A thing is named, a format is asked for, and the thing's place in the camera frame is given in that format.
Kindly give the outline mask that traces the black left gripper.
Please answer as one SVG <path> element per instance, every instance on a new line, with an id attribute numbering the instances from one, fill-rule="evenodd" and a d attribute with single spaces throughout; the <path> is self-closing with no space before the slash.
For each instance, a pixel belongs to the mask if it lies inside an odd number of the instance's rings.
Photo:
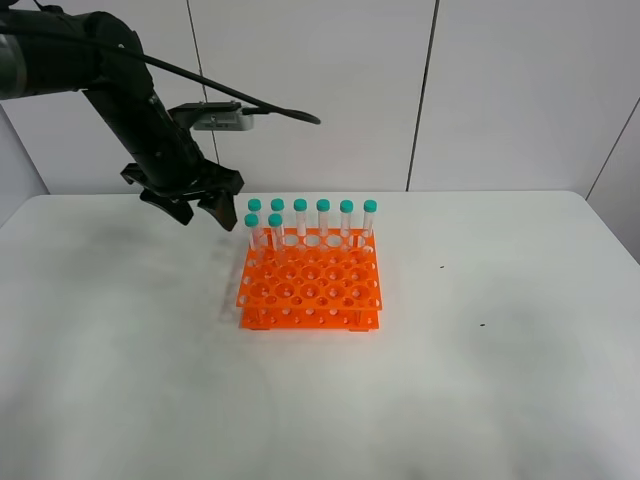
<path id="1" fill-rule="evenodd" d="M 234 195 L 244 186 L 237 170 L 205 159 L 201 153 L 167 155 L 165 152 L 139 154 L 121 176 L 128 184 L 144 188 L 139 198 L 181 225 L 188 225 L 194 212 L 187 201 L 178 198 L 200 198 L 198 207 L 209 213 L 226 231 L 237 224 Z"/>

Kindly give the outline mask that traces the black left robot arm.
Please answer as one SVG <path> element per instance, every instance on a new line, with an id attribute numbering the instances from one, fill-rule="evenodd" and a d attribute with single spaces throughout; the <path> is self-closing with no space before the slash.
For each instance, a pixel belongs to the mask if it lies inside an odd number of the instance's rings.
<path id="1" fill-rule="evenodd" d="M 140 198 L 182 225 L 191 203 L 227 231 L 237 223 L 241 174 L 205 158 L 190 130 L 224 104 L 166 109 L 154 90 L 137 33 L 106 12 L 70 15 L 56 5 L 1 4 L 1 97 L 80 91 L 133 161 L 121 175 Z"/>

